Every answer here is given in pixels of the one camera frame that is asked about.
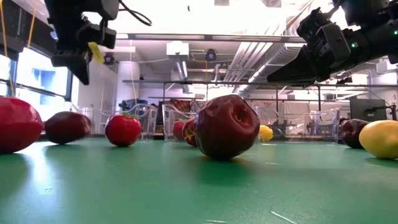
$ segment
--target table surface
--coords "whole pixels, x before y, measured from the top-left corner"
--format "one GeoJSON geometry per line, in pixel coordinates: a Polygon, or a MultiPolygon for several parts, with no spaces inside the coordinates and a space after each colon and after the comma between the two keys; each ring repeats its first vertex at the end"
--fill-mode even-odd
{"type": "Polygon", "coordinates": [[[397,223],[398,161],[307,143],[218,162],[180,142],[38,142],[0,156],[0,223],[397,223]]]}

